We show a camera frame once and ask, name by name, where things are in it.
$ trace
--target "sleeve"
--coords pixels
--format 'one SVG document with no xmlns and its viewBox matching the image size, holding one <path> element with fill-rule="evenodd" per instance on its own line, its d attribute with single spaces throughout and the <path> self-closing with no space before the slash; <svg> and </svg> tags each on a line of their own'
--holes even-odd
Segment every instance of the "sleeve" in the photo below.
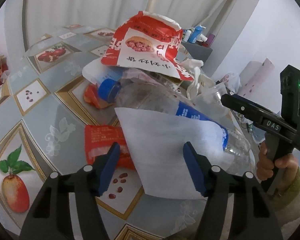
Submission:
<svg viewBox="0 0 300 240">
<path fill-rule="evenodd" d="M 283 194 L 276 194 L 271 199 L 280 226 L 300 217 L 300 168 L 289 189 Z"/>
</svg>

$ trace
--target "crumpled plastic bag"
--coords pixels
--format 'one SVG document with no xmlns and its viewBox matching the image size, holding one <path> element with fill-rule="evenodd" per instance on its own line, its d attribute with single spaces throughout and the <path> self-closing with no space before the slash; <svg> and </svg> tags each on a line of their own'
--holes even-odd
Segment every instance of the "crumpled plastic bag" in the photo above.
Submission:
<svg viewBox="0 0 300 240">
<path fill-rule="evenodd" d="M 188 58 L 181 62 L 180 65 L 194 77 L 194 80 L 187 88 L 188 99 L 193 99 L 207 88 L 212 88 L 216 85 L 211 78 L 201 72 L 202 60 Z"/>
<path fill-rule="evenodd" d="M 240 76 L 239 74 L 235 74 L 235 73 L 228 73 L 226 74 L 221 80 L 220 82 L 223 82 L 225 84 L 225 86 L 233 93 L 237 94 L 239 87 L 241 87 L 241 83 L 240 83 Z"/>
</svg>

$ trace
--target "table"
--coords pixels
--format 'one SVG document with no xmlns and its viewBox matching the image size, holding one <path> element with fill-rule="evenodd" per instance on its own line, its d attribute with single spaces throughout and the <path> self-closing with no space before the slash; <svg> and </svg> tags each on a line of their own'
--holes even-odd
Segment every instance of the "table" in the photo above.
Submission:
<svg viewBox="0 0 300 240">
<path fill-rule="evenodd" d="M 0 161 L 7 160 L 21 145 L 18 161 L 27 162 L 33 170 L 17 176 L 25 184 L 30 204 L 51 172 L 69 174 L 86 165 L 86 124 L 118 125 L 113 107 L 98 110 L 82 98 L 89 83 L 81 75 L 82 68 L 103 55 L 111 41 L 111 35 L 104 33 L 113 32 L 102 26 L 57 28 L 26 52 L 22 70 L 12 73 L 4 84 L 0 95 Z M 60 48 L 57 57 L 42 60 L 46 51 Z M 187 57 L 191 56 L 180 51 L 177 60 Z M 97 199 L 111 240 L 157 240 L 200 220 L 205 200 L 145 195 L 136 172 L 120 168 L 114 176 L 123 172 L 128 173 L 125 185 L 130 190 L 116 199 L 109 199 L 109 192 Z M 4 198 L 2 182 L 8 174 L 0 168 L 0 222 L 18 235 L 28 209 L 17 213 Z M 69 199 L 74 235 L 82 239 L 74 194 Z"/>
</svg>

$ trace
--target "red plastic packet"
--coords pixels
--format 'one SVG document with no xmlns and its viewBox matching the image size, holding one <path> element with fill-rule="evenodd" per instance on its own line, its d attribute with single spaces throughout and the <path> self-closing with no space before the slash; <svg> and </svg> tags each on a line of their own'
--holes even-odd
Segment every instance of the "red plastic packet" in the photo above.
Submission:
<svg viewBox="0 0 300 240">
<path fill-rule="evenodd" d="M 140 68 L 181 80 L 193 80 L 175 62 L 182 32 L 181 27 L 173 20 L 140 11 L 115 31 L 101 63 Z"/>
<path fill-rule="evenodd" d="M 117 167 L 136 170 L 131 159 L 121 127 L 108 125 L 86 125 L 84 148 L 88 164 L 93 164 L 97 156 L 106 154 L 114 142 L 120 145 L 120 158 Z"/>
</svg>

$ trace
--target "paper food bag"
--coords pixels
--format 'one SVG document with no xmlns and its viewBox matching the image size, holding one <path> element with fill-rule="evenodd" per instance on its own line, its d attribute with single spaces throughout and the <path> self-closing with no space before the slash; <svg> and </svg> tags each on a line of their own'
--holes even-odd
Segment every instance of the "paper food bag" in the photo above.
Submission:
<svg viewBox="0 0 300 240">
<path fill-rule="evenodd" d="M 101 63 L 191 81 L 193 77 L 175 62 L 181 39 L 182 29 L 178 23 L 162 15 L 140 11 L 116 30 Z"/>
</svg>

